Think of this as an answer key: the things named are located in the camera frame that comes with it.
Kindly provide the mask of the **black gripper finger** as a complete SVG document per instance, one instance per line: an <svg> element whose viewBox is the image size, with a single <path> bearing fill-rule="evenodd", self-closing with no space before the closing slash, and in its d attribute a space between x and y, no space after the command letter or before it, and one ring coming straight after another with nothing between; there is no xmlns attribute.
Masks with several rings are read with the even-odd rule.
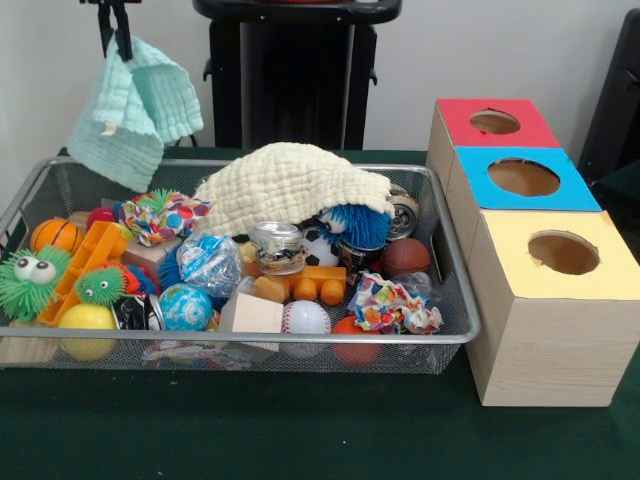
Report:
<svg viewBox="0 0 640 480"><path fill-rule="evenodd" d="M111 41L111 37L113 35L113 28L111 26L111 12L112 12L112 3L111 2L98 2L98 26L100 32L101 46L103 50L103 55L107 54L109 42Z"/></svg>
<svg viewBox="0 0 640 480"><path fill-rule="evenodd" d="M129 19L124 2L113 2L112 10L117 23L115 31L118 53L123 61L130 61L133 57Z"/></svg>

